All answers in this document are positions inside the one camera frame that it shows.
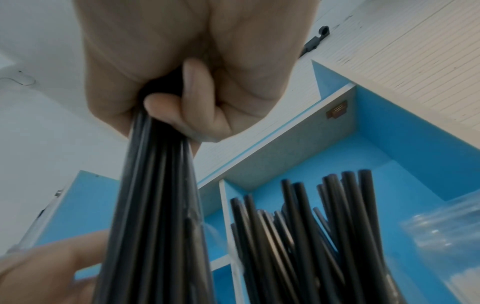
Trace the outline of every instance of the bundle of black straws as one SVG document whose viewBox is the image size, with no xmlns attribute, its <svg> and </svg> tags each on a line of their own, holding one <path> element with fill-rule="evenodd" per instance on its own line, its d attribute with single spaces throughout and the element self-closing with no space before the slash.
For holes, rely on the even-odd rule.
<svg viewBox="0 0 480 304">
<path fill-rule="evenodd" d="M 326 218 L 314 219 L 302 183 L 282 181 L 285 204 L 271 214 L 252 196 L 231 200 L 232 232 L 252 304 L 406 303 L 386 267 L 372 173 L 323 178 Z"/>
<path fill-rule="evenodd" d="M 177 69 L 138 99 L 182 83 Z M 187 138 L 139 107 L 93 303 L 215 303 L 202 222 Z"/>
</svg>

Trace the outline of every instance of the clear plastic packaging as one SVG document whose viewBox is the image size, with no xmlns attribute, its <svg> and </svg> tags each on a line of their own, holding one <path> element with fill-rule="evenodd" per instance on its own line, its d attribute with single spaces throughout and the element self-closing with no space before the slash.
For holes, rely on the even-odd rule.
<svg viewBox="0 0 480 304">
<path fill-rule="evenodd" d="M 480 303 L 480 191 L 404 223 L 427 265 L 461 303 Z"/>
</svg>

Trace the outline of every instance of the white wall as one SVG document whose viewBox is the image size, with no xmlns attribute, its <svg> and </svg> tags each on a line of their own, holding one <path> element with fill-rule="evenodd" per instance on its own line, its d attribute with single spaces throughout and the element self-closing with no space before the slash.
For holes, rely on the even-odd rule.
<svg viewBox="0 0 480 304">
<path fill-rule="evenodd" d="M 119 178 L 127 140 L 0 80 L 0 254 L 79 170 Z"/>
</svg>

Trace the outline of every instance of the hand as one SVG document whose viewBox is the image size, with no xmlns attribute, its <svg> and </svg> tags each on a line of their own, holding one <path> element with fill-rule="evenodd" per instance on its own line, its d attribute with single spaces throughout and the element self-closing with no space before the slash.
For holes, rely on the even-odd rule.
<svg viewBox="0 0 480 304">
<path fill-rule="evenodd" d="M 74 274 L 102 262 L 107 241 L 99 231 L 0 258 L 0 303 L 90 304 L 96 279 Z"/>
<path fill-rule="evenodd" d="M 182 98 L 149 96 L 150 115 L 199 142 L 237 134 L 283 95 L 318 4 L 75 0 L 89 108 L 127 135 L 139 89 L 183 63 Z"/>
</svg>

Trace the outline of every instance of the ceiling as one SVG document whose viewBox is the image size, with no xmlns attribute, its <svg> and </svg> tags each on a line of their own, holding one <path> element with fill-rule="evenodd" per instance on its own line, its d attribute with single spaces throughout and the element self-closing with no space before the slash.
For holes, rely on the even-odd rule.
<svg viewBox="0 0 480 304">
<path fill-rule="evenodd" d="M 324 0 L 309 37 L 317 34 L 321 25 L 340 23 L 362 1 Z M 80 35 L 71 1 L 0 2 L 0 53 L 36 79 L 35 89 L 83 119 L 92 120 L 83 94 Z"/>
</svg>

